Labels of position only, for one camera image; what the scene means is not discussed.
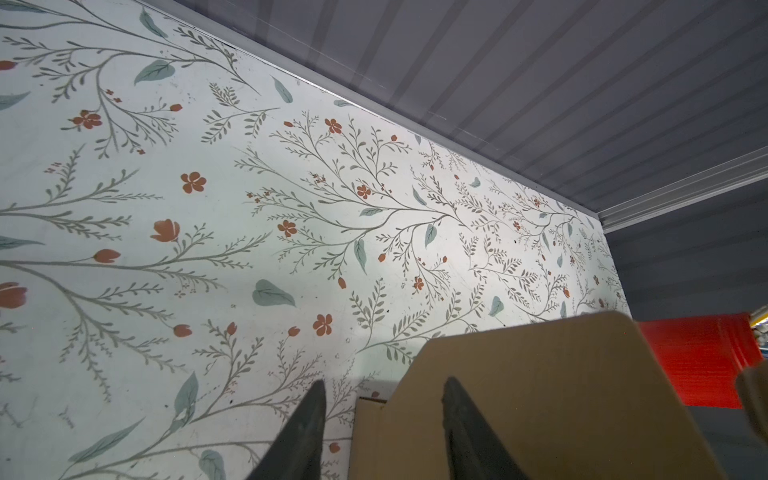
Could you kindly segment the brown cardboard box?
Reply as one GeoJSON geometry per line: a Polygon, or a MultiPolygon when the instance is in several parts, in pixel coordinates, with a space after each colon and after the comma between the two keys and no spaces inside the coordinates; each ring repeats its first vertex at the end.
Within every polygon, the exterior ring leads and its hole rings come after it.
{"type": "MultiPolygon", "coordinates": [[[[358,399],[353,479],[451,479],[455,377],[527,479],[722,479],[725,471],[634,321],[617,311],[429,340],[390,396],[358,399]]],[[[736,380],[767,439],[767,362],[736,380]]]]}

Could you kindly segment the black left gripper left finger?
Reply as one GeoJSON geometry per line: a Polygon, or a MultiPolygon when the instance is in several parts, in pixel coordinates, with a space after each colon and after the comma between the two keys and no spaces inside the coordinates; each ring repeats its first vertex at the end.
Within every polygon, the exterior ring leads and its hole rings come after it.
{"type": "Polygon", "coordinates": [[[325,383],[317,380],[246,479],[320,479],[325,415],[325,383]]]}

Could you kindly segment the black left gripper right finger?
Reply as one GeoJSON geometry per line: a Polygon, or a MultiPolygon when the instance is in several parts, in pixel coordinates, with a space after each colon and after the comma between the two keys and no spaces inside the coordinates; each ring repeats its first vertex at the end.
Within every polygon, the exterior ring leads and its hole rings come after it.
{"type": "Polygon", "coordinates": [[[451,479],[527,479],[455,377],[444,384],[443,428],[451,479]]]}

